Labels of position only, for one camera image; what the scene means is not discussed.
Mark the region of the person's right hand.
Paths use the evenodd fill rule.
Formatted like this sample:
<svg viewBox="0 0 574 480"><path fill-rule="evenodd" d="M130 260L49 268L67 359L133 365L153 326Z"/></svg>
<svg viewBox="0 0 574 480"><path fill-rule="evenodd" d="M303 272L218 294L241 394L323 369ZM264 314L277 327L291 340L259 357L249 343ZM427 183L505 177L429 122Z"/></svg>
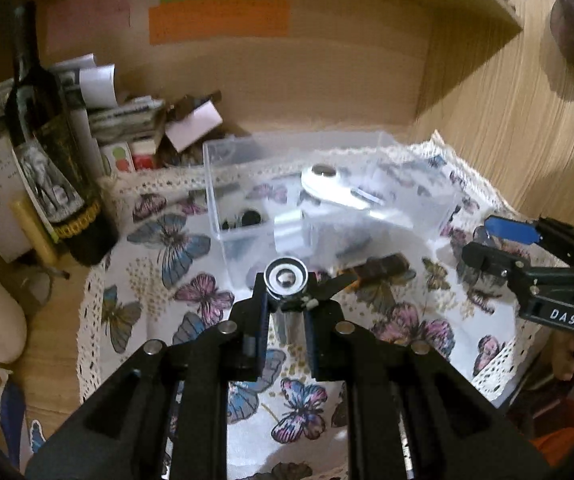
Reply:
<svg viewBox="0 0 574 480"><path fill-rule="evenodd" d="M574 333L552 333L551 365L556 379L567 382L574 377Z"/></svg>

